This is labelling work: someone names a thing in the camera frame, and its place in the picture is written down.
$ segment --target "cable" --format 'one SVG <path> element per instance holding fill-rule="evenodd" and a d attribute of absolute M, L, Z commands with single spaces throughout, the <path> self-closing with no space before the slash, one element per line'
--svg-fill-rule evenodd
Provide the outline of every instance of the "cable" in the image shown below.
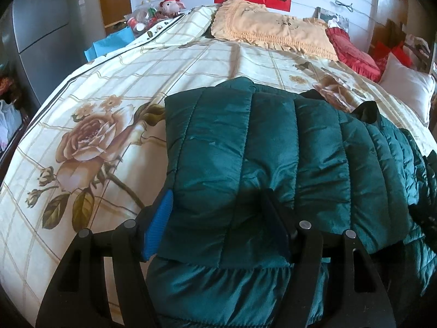
<path fill-rule="evenodd" d="M 333 1 L 334 1 L 334 2 L 336 3 L 336 5 L 338 5 L 338 6 L 344 6 L 344 7 L 346 7 L 350 12 L 357 12 L 357 13 L 360 13 L 361 15 L 364 15 L 364 16 L 368 17 L 369 19 L 371 19 L 372 21 L 378 23 L 377 20 L 375 20 L 374 18 L 370 17 L 368 14 L 366 14 L 366 13 L 364 13 L 364 12 L 361 12 L 361 11 L 357 10 L 356 8 L 352 8 L 352 4 L 350 4 L 350 5 L 346 5 L 346 4 L 344 4 L 344 3 L 342 3 L 342 2 L 340 2 L 340 1 L 338 1 L 338 0 L 333 0 Z"/>
<path fill-rule="evenodd" d="M 350 5 L 345 5 L 344 3 L 340 2 L 340 1 L 337 1 L 337 0 L 335 0 L 335 3 L 336 3 L 336 5 L 338 5 L 338 6 L 344 6 L 344 7 L 346 7 L 349 11 L 353 12 L 352 4 L 350 4 Z"/>

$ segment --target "red fabric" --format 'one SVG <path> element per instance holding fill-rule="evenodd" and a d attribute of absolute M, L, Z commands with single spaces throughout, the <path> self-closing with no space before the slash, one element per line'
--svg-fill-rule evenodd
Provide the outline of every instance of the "red fabric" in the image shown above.
<path fill-rule="evenodd" d="M 381 70 L 381 73 L 384 73 L 385 68 L 387 66 L 388 55 L 393 53 L 393 55 L 401 62 L 403 66 L 410 68 L 412 65 L 412 60 L 403 50 L 404 43 L 401 42 L 396 47 L 390 49 L 385 46 L 381 42 L 377 42 L 375 46 L 375 50 L 373 53 L 373 59 L 375 60 L 376 65 Z"/>
<path fill-rule="evenodd" d="M 349 38 L 349 34 L 341 28 L 332 27 L 326 29 L 326 35 L 334 46 L 338 59 L 345 63 L 356 73 L 378 82 L 381 78 L 381 70 L 372 57 L 355 47 Z"/>
<path fill-rule="evenodd" d="M 385 68 L 387 67 L 387 61 L 388 61 L 389 55 L 390 55 L 390 53 L 388 53 L 385 57 L 382 57 L 382 58 L 375 60 L 376 65 L 378 66 L 379 70 L 381 70 L 381 74 L 384 73 Z"/>
<path fill-rule="evenodd" d="M 412 65 L 412 60 L 411 58 L 404 52 L 403 50 L 403 43 L 401 43 L 400 45 L 394 47 L 392 49 L 392 53 L 394 54 L 394 56 L 401 62 L 401 64 L 403 66 L 406 66 L 407 68 L 410 68 Z"/>
<path fill-rule="evenodd" d="M 372 57 L 374 60 L 385 58 L 390 54 L 391 51 L 392 50 L 389 47 L 378 41 L 376 42 L 376 46 L 375 49 L 373 50 Z"/>

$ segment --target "rose print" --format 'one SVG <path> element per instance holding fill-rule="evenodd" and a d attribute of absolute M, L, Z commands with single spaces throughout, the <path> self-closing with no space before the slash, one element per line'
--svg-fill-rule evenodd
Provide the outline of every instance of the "rose print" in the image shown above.
<path fill-rule="evenodd" d="M 108 97 L 106 100 L 104 100 L 101 104 L 100 104 L 100 108 L 104 111 L 110 111 L 112 108 L 114 107 L 118 107 L 122 104 L 122 97 L 121 96 L 115 96 L 115 95 L 111 95 L 110 97 Z"/>
<path fill-rule="evenodd" d="M 74 114 L 72 115 L 73 120 L 75 122 L 79 122 L 82 119 L 84 119 L 86 116 L 91 115 L 95 106 L 96 106 L 95 104 L 91 104 L 90 102 L 86 102 L 81 107 L 79 107 L 76 110 L 76 112 L 74 112 Z"/>
<path fill-rule="evenodd" d="M 96 112 L 63 135 L 56 150 L 56 162 L 63 163 L 56 178 L 72 192 L 87 187 L 104 161 L 115 160 L 129 145 L 134 107 L 128 105 L 111 112 Z"/>
<path fill-rule="evenodd" d="M 53 166 L 49 166 L 48 168 L 42 169 L 41 174 L 38 178 L 39 186 L 43 187 L 45 185 L 50 184 L 55 180 L 55 176 L 53 175 Z"/>

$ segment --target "beige pillow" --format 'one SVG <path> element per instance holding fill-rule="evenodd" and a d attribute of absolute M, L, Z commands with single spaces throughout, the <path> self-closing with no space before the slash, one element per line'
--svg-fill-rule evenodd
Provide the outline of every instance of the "beige pillow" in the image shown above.
<path fill-rule="evenodd" d="M 228 0 L 215 16 L 211 33 L 219 39 L 244 41 L 259 47 L 300 51 L 338 61 L 321 19 L 269 12 L 265 5 L 245 0 Z"/>

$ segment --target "pillow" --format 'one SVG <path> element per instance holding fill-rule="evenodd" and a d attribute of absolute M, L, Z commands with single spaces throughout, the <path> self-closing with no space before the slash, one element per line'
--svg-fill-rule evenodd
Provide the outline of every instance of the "pillow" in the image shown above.
<path fill-rule="evenodd" d="M 390 54 L 391 51 L 392 50 L 389 47 L 378 41 L 376 42 L 372 57 L 374 60 L 385 58 Z"/>
<path fill-rule="evenodd" d="M 396 96 L 411 108 L 422 124 L 428 127 L 431 97 L 435 87 L 435 81 L 431 75 L 408 69 L 390 53 L 379 85 L 387 93 Z"/>
<path fill-rule="evenodd" d="M 373 52 L 373 59 L 376 65 L 381 70 L 381 73 L 385 71 L 387 65 L 388 55 L 393 53 L 393 55 L 401 62 L 402 65 L 410 68 L 412 66 L 412 60 L 407 53 L 404 51 L 404 42 L 401 42 L 396 47 L 390 49 L 381 42 L 376 43 L 375 50 Z"/>
<path fill-rule="evenodd" d="M 404 43 L 401 42 L 399 45 L 392 49 L 393 55 L 401 62 L 403 66 L 410 68 L 412 65 L 411 58 L 403 50 Z"/>
<path fill-rule="evenodd" d="M 372 81 L 379 81 L 381 70 L 369 54 L 360 51 L 352 44 L 346 31 L 338 27 L 332 27 L 326 30 L 326 34 L 341 62 L 356 73 Z"/>
<path fill-rule="evenodd" d="M 265 5 L 245 0 L 228 0 L 217 11 L 211 26 L 214 37 L 244 41 L 259 47 L 300 51 L 337 61 L 334 47 L 321 19 L 269 12 Z"/>

